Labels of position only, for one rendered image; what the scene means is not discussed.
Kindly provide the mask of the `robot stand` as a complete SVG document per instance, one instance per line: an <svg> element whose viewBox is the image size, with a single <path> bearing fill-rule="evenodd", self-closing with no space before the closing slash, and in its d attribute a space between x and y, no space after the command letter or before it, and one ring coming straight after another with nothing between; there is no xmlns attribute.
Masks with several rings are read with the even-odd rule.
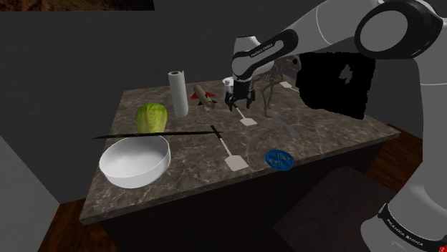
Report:
<svg viewBox="0 0 447 252"><path fill-rule="evenodd" d="M296 252L370 252L360 226L395 192L350 167L331 171L274 230Z"/></svg>

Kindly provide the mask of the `green melon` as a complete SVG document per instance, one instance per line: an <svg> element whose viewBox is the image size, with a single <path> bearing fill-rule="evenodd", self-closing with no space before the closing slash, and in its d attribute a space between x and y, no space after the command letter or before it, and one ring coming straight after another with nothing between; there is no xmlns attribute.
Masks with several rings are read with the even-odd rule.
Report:
<svg viewBox="0 0 447 252"><path fill-rule="evenodd" d="M138 108L135 115L135 127L138 133L164 132L168 112L163 105L146 103Z"/></svg>

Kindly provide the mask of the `grey curved knife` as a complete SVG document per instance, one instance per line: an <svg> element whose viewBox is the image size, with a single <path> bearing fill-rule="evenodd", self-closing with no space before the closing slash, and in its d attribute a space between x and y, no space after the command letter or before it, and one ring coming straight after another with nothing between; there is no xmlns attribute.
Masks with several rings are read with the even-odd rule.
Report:
<svg viewBox="0 0 447 252"><path fill-rule="evenodd" d="M283 125L283 126L285 126L286 128L287 128L287 130L291 133L291 134L293 134L293 136L295 136L295 137L297 137L297 138L300 138L301 137L301 135L296 131L296 130L294 130L292 127L290 127L287 123L285 123L284 121L282 121L276 114L274 114L271 110L267 110L267 112L269 113L269 115L271 116L271 117L273 117L277 122L279 122L281 125Z"/></svg>

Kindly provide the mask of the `white paper towel roll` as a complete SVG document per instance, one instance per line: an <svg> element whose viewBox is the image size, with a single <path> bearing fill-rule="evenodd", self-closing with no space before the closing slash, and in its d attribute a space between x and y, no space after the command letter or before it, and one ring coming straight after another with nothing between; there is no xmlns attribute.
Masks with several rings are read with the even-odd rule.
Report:
<svg viewBox="0 0 447 252"><path fill-rule="evenodd" d="M188 114L188 98L184 72L169 72L168 81L175 115L176 117L185 117Z"/></svg>

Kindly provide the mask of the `brown animal skeleton figure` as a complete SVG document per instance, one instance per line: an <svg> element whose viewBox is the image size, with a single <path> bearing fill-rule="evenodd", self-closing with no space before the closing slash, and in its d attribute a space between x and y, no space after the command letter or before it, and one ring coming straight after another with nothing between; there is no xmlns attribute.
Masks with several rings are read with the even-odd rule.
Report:
<svg viewBox="0 0 447 252"><path fill-rule="evenodd" d="M255 82L258 82L259 80L266 82L266 86L260 89L264 103L265 118L271 117L268 113L268 109L271 108L270 102L273 96L273 88L275 85L284 80L284 68L289 68L295 72L299 72L302 68L299 55L297 54L276 60L273 67L269 71L259 74L258 77L254 79Z"/></svg>

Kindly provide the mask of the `black ragged block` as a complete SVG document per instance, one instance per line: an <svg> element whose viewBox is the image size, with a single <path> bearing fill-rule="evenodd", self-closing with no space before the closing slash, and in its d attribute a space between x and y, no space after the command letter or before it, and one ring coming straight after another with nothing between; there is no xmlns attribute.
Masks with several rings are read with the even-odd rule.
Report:
<svg viewBox="0 0 447 252"><path fill-rule="evenodd" d="M360 53L308 52L295 86L306 106L358 120L365 116L376 61Z"/></svg>

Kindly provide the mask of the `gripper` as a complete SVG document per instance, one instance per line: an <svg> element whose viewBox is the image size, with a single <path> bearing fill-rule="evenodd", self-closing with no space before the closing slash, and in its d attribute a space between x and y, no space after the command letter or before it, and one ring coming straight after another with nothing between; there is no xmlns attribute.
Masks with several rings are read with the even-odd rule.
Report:
<svg viewBox="0 0 447 252"><path fill-rule="evenodd" d="M251 81L240 82L234 80L233 92L226 92L224 102L228 105L231 112L234 107L238 107L235 102L242 99L246 99L246 108L249 109L251 103L256 100L256 91L251 88Z"/></svg>

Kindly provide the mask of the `blue round disc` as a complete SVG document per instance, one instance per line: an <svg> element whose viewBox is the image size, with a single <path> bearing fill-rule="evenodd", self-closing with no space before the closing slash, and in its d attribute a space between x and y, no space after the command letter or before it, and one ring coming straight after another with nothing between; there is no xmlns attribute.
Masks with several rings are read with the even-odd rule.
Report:
<svg viewBox="0 0 447 252"><path fill-rule="evenodd" d="M270 150L264 159L267 165L275 170L286 171L294 167L294 158L283 150Z"/></svg>

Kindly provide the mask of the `small white bottle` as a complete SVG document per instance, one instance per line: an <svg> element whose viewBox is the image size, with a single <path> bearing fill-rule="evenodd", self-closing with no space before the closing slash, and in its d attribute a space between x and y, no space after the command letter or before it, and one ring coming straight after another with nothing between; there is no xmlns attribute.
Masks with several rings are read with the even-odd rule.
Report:
<svg viewBox="0 0 447 252"><path fill-rule="evenodd" d="M226 77L222 80L222 82L223 82L223 99L225 99L227 94L231 94L233 92L234 79L233 77Z"/></svg>

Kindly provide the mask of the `white round bowl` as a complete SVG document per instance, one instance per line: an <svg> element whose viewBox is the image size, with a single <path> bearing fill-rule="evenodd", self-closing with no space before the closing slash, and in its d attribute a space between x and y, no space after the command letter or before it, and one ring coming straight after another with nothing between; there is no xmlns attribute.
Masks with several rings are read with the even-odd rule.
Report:
<svg viewBox="0 0 447 252"><path fill-rule="evenodd" d="M170 145L164 137L127 137L104 151L99 169L113 185L133 189L156 181L170 162Z"/></svg>

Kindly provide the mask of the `long thin black stick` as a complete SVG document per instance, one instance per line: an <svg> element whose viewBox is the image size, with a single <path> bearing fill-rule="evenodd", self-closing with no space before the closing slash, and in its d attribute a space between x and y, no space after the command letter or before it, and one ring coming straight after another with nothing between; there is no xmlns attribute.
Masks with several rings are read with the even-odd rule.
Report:
<svg viewBox="0 0 447 252"><path fill-rule="evenodd" d="M206 135L224 133L222 131L183 131L183 132L152 132L152 133L135 133L135 134L116 134L116 135L103 135L94 137L93 140L110 139L110 138L122 138L122 137L149 137L149 136L172 136L172 135Z"/></svg>

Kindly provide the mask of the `marble top dark table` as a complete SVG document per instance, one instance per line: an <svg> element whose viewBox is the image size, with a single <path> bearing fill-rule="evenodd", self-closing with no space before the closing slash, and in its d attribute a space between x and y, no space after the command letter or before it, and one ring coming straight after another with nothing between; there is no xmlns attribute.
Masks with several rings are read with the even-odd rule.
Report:
<svg viewBox="0 0 447 252"><path fill-rule="evenodd" d="M220 133L233 155L248 167L232 171L216 134L172 135L171 162L153 183L134 189L113 185L101 171L92 179L80 222L99 223L120 252L294 252L274 226L330 171L348 166L366 173L384 143L398 131L371 117L352 119L312 110L299 94L277 85L271 110L296 130L297 138L273 117L265 118L260 89L249 109L238 108L256 125L245 126L222 99L222 81L203 88L216 96L212 112L191 101L183 118L171 115L168 132ZM270 150L294 158L291 170L269 167Z"/></svg>

